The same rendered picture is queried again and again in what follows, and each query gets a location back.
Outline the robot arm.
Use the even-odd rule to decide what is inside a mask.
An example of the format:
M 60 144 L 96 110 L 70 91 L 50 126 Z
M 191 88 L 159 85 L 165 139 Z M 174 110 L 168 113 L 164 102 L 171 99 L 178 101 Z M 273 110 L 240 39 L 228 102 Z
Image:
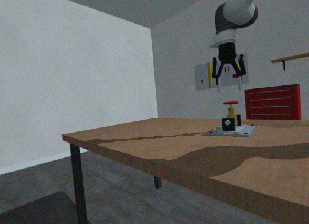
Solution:
M 258 8 L 252 1 L 227 0 L 218 7 L 215 12 L 216 37 L 208 47 L 218 48 L 221 44 L 236 42 L 236 29 L 248 27 L 258 18 Z

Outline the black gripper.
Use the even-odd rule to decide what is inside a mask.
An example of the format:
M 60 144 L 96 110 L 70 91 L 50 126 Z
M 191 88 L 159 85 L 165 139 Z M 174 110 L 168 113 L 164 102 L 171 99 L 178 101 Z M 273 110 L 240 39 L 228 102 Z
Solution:
M 243 61 L 243 54 L 236 54 L 235 52 L 235 43 L 234 42 L 227 42 L 221 44 L 219 47 L 219 56 L 213 58 L 213 72 L 212 78 L 216 79 L 216 85 L 218 86 L 218 92 L 221 92 L 221 84 L 220 84 L 220 74 L 222 72 L 224 64 L 231 64 L 238 75 L 238 90 L 242 90 L 242 75 L 246 74 L 244 61 Z M 235 58 L 237 57 L 239 61 L 240 69 L 238 68 Z M 218 73 L 216 75 L 216 65 L 218 59 L 221 61 L 221 65 L 219 67 Z

